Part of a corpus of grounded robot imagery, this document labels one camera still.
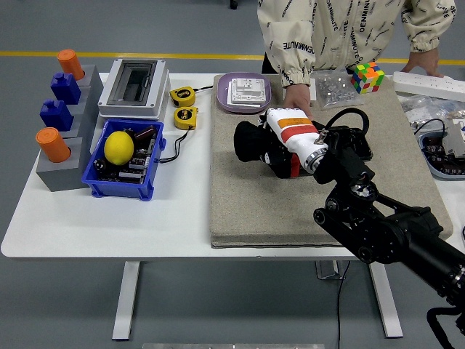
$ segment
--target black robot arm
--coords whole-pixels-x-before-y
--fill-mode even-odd
[[[455,308],[435,310],[428,321],[444,348],[452,348],[436,322],[438,314],[459,315],[465,334],[465,254],[439,237],[442,227],[429,207],[411,207],[378,192],[374,172],[352,148],[329,148],[314,173],[318,183],[336,181],[315,222],[366,263],[402,262]],[[373,204],[389,208],[382,214]]]

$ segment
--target yellow tape measure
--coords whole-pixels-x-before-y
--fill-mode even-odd
[[[177,107],[190,107],[195,103],[195,91],[189,86],[174,89],[169,92],[169,95]]]
[[[178,129],[194,129],[197,124],[196,107],[181,107],[174,111],[174,125]]]

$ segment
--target person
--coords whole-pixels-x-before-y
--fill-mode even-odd
[[[343,65],[354,70],[375,61],[391,40],[399,14],[410,41],[402,71],[418,66],[429,76],[442,76],[437,47],[455,17],[454,0],[259,0],[262,73],[279,73],[286,88],[284,108],[302,109],[312,118],[311,72]]]

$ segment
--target rubik's cube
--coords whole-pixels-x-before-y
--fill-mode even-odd
[[[358,93],[376,92],[384,78],[384,72],[375,62],[359,64],[355,67],[350,82]]]

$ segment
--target gray floor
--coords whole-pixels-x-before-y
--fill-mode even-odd
[[[2,51],[156,52],[261,55],[256,1],[102,0],[1,2]],[[441,58],[464,58],[465,19],[441,41]],[[398,26],[383,57],[407,57]],[[109,71],[109,58],[82,58]],[[259,72],[258,60],[168,60],[173,73]],[[401,65],[383,65],[391,73]],[[0,56],[0,237],[21,195],[42,128],[38,110],[51,97],[53,57]],[[441,71],[465,80],[465,67]],[[142,267],[132,338],[113,342],[123,262],[17,261],[0,256],[0,348],[141,348],[146,342],[323,343],[336,347],[335,281],[318,281],[312,262],[162,260]],[[353,262],[342,293],[342,348],[438,348],[426,322],[445,306],[402,265],[387,267],[404,338],[387,340],[367,267]],[[441,320],[451,342],[465,339]]]

